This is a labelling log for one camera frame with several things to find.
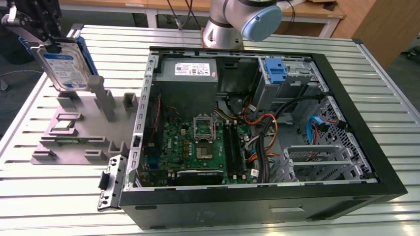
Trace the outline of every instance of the slotted metal table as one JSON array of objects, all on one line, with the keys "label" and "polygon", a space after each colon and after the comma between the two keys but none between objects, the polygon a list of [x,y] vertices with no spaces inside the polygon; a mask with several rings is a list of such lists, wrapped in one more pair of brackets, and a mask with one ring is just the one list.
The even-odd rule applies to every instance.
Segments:
[{"label": "slotted metal table", "polygon": [[[200,32],[84,26],[105,88],[140,95],[149,46],[200,47]],[[348,39],[272,36],[245,49],[323,53],[344,84],[408,194],[319,222],[141,231],[123,211],[97,212],[105,166],[33,166],[57,91],[45,74],[0,142],[0,235],[408,235],[420,232],[420,115],[363,45]]]}]

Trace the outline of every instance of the sticker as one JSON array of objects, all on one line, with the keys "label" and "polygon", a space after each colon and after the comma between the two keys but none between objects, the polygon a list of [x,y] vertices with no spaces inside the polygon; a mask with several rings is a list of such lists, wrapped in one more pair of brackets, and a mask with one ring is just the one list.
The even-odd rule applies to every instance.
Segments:
[{"label": "sticker", "polygon": [[339,15],[328,15],[329,18],[343,18],[343,16]]},{"label": "sticker", "polygon": [[256,169],[252,169],[252,170],[251,170],[251,176],[257,177],[257,172],[259,172],[259,171],[257,171]]},{"label": "sticker", "polygon": [[175,75],[209,76],[211,64],[208,63],[177,63]]},{"label": "sticker", "polygon": [[253,112],[256,111],[256,107],[255,107],[252,104],[249,104],[248,108],[249,108]]},{"label": "sticker", "polygon": [[136,3],[125,3],[125,6],[137,6],[137,7],[144,7],[143,4],[136,4]]},{"label": "sticker", "polygon": [[44,54],[45,61],[57,81],[68,88],[85,88],[83,75],[77,70],[77,62],[71,55]]}]

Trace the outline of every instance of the floor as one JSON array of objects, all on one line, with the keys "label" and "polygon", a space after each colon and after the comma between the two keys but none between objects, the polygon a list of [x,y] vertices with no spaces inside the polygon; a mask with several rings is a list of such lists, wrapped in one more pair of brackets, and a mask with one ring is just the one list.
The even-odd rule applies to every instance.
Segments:
[{"label": "floor", "polygon": [[[73,23],[80,23],[80,19],[83,19],[83,23],[92,25],[147,27],[145,16],[141,14],[131,15],[125,13],[105,12],[95,12],[92,14],[91,12],[63,11],[63,31],[67,32]],[[207,19],[199,17],[200,27],[205,26],[205,22]],[[159,25],[163,28],[176,29],[176,24],[171,17],[160,16]],[[189,20],[184,28],[189,30],[199,28],[193,19]],[[16,72],[3,76],[3,74],[17,70],[32,71]],[[33,71],[43,71],[36,61],[23,65],[15,65],[8,63],[8,61],[0,57],[0,78],[9,85],[7,91],[0,91],[0,137],[5,133],[39,80],[40,73]],[[387,69],[387,72],[415,107],[420,110],[420,63],[409,61],[404,55],[400,55]]]}]

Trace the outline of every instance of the motherboard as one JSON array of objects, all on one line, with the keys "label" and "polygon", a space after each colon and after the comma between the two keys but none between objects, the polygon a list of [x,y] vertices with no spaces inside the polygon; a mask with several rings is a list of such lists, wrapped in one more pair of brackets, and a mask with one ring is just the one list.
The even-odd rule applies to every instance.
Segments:
[{"label": "motherboard", "polygon": [[[208,137],[209,132],[211,140],[197,138],[200,135]],[[245,151],[241,148],[248,133],[244,124],[167,122],[161,154],[147,156],[148,171],[143,172],[143,185],[180,185],[180,175],[188,175],[191,181],[193,173],[216,175],[223,178],[219,184],[252,183],[255,177],[251,176],[251,169],[247,169]]]}]

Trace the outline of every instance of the metal latch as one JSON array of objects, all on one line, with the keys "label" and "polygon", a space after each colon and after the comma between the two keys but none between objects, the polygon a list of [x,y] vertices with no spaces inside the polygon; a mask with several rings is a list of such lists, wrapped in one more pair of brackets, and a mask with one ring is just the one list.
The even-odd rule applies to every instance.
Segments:
[{"label": "metal latch", "polygon": [[124,188],[124,175],[127,167],[127,157],[117,155],[111,157],[108,168],[100,176],[99,188],[100,198],[97,211],[120,210],[120,196]]}]

